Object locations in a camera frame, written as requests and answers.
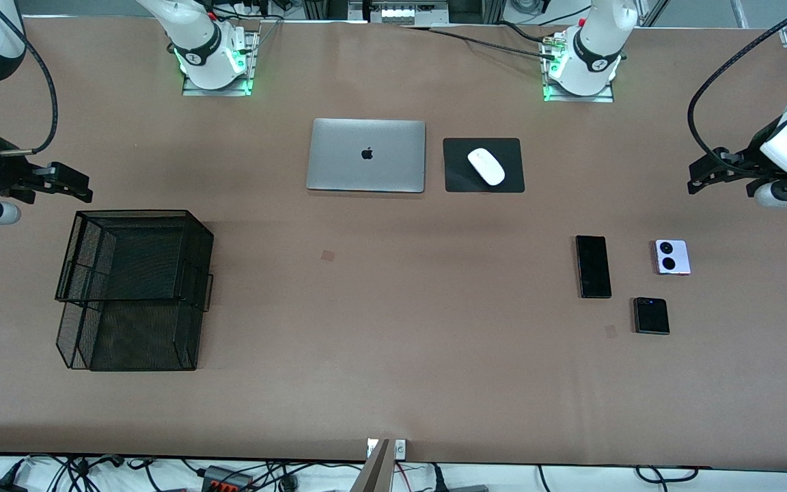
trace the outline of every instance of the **smartphone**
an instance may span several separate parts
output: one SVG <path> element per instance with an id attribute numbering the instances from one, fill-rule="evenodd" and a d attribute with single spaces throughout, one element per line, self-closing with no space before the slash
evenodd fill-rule
<path id="1" fill-rule="evenodd" d="M 637 325 L 637 333 L 669 334 L 669 318 L 664 299 L 634 299 L 633 320 Z"/>
<path id="2" fill-rule="evenodd" d="M 603 236 L 576 236 L 575 250 L 579 262 L 579 283 L 584 299 L 612 297 L 609 281 L 609 259 L 606 257 L 606 238 Z"/>

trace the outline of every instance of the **phone screen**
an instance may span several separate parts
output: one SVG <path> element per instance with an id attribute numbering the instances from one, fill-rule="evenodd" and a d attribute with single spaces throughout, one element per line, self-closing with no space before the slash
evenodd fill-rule
<path id="1" fill-rule="evenodd" d="M 636 298 L 633 300 L 637 333 L 669 334 L 669 318 L 664 299 Z"/>
<path id="2" fill-rule="evenodd" d="M 609 281 L 609 259 L 606 257 L 606 238 L 603 236 L 576 236 L 575 249 L 579 261 L 581 296 L 586 299 L 612 297 Z"/>

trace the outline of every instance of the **brown table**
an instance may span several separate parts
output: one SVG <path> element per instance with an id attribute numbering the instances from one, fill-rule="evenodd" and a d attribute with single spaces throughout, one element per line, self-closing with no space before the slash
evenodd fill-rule
<path id="1" fill-rule="evenodd" d="M 154 20 L 28 32 L 61 110 L 36 161 L 96 200 L 41 196 L 0 228 L 0 450 L 360 459 L 386 435 L 414 461 L 787 467 L 787 211 L 744 182 L 686 190 L 687 102 L 755 32 L 635 31 L 613 104 L 543 102 L 534 59 L 394 26 L 279 26 L 240 99 L 181 96 Z M 786 103 L 774 38 L 698 122 L 739 149 Z M 48 118 L 28 59 L 0 134 L 30 146 Z M 313 118 L 425 120 L 426 192 L 307 192 Z M 444 137 L 521 138 L 527 190 L 446 193 Z M 88 208 L 186 208 L 215 233 L 199 370 L 66 370 L 53 295 Z M 613 299 L 579 299 L 576 234 L 607 237 Z M 687 240 L 693 276 L 653 273 L 658 238 Z M 670 336 L 632 333 L 634 296 L 668 300 Z"/>

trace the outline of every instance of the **computer mouse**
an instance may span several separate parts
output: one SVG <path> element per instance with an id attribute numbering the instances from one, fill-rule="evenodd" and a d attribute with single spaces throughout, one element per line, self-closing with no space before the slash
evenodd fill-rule
<path id="1" fill-rule="evenodd" d="M 472 164 L 472 166 L 478 172 L 478 175 L 482 177 L 482 180 L 484 180 L 485 183 L 490 184 L 492 187 L 496 187 L 498 184 L 502 183 L 503 179 L 506 177 L 506 172 L 503 171 L 503 166 L 500 165 L 500 162 L 497 161 L 497 158 L 488 152 L 488 150 L 472 150 L 467 158 L 469 159 L 469 164 Z"/>

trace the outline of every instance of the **laptop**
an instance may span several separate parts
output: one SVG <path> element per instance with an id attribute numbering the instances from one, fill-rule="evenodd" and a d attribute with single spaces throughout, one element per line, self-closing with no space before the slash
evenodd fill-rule
<path id="1" fill-rule="evenodd" d="M 318 118 L 311 190 L 424 192 L 424 122 Z"/>

